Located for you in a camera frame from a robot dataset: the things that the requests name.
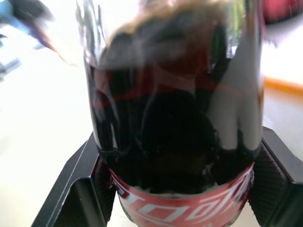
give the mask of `cola bottle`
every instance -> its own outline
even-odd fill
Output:
[[[77,1],[98,151],[139,227],[226,227],[241,212],[261,144],[260,12]]]

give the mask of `red object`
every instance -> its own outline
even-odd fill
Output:
[[[194,196],[158,196],[125,184],[110,170],[122,205],[138,226],[227,227],[247,201],[253,164],[230,183]]]
[[[292,17],[303,9],[303,0],[263,0],[263,15],[267,23]]]

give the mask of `bottle label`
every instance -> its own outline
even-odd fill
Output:
[[[110,173],[122,205],[138,226],[227,227],[247,201],[253,164],[218,190],[177,198],[142,192],[125,184],[112,170]]]

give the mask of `white table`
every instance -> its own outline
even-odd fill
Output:
[[[303,98],[266,89],[264,125],[303,160]],[[44,49],[0,84],[0,226],[29,227],[92,132],[85,73]],[[133,227],[118,201],[109,227]],[[258,227],[247,205],[233,227]]]

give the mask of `orange edge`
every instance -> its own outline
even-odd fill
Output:
[[[301,84],[265,77],[264,85],[297,96],[303,96],[303,85]]]

